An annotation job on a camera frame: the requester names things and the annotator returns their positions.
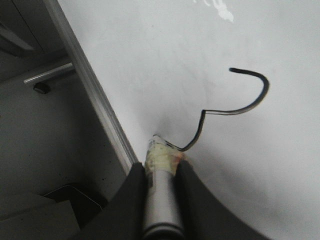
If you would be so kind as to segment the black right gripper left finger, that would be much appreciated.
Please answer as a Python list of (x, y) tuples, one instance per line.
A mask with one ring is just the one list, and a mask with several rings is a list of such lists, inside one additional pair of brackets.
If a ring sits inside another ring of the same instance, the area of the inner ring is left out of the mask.
[(135, 163), (109, 204), (71, 239), (141, 240), (146, 192), (145, 168)]

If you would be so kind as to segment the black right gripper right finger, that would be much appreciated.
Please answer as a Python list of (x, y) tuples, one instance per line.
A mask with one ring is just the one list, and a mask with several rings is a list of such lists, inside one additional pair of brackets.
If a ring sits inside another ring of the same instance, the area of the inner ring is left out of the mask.
[(268, 239), (228, 210), (186, 160), (178, 164), (174, 182), (187, 240)]

